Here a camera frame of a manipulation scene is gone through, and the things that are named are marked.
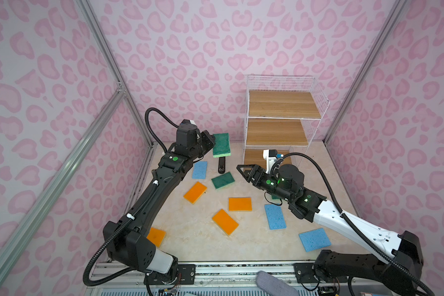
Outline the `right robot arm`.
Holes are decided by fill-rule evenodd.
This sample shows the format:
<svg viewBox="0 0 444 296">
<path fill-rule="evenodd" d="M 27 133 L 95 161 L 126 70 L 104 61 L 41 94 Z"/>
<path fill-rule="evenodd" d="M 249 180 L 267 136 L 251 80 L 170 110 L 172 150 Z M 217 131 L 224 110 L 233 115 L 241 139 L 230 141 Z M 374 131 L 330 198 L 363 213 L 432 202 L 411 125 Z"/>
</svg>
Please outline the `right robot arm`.
<svg viewBox="0 0 444 296">
<path fill-rule="evenodd" d="M 295 165 L 284 163 L 292 154 L 277 156 L 275 150 L 269 150 L 265 168 L 241 164 L 237 170 L 254 187 L 285 201 L 298 219 L 327 227 L 368 250 L 364 255 L 322 250 L 311 274 L 320 281 L 346 277 L 349 287 L 354 278 L 362 278 L 379 282 L 400 296 L 432 296 L 432 289 L 421 281 L 424 257 L 417 235 L 389 231 L 343 210 L 321 167 L 308 155 L 297 155 L 318 170 L 329 197 L 308 189 L 305 175 Z"/>
</svg>

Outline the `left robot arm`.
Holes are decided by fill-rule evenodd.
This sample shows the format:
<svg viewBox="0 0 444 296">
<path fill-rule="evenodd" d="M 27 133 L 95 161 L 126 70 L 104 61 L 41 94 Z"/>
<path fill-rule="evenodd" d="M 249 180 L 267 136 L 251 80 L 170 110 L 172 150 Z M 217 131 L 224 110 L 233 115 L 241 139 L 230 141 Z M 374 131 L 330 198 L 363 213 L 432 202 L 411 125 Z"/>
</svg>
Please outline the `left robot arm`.
<svg viewBox="0 0 444 296">
<path fill-rule="evenodd" d="M 164 155 L 158 167 L 152 171 L 152 180 L 135 204 L 118 222 L 108 222 L 104 229 L 104 243 L 91 257 L 83 272 L 85 286 L 99 286 L 130 271 L 159 273 L 170 279 L 177 277 L 178 259 L 159 250 L 148 239 L 148 234 L 165 201 L 184 180 L 196 161 L 211 151 L 216 139 L 208 131 L 201 131 L 195 123 L 183 120 L 174 123 L 176 141 L 162 146 Z M 126 267 L 123 270 L 92 280 L 91 272 L 103 253 Z"/>
</svg>

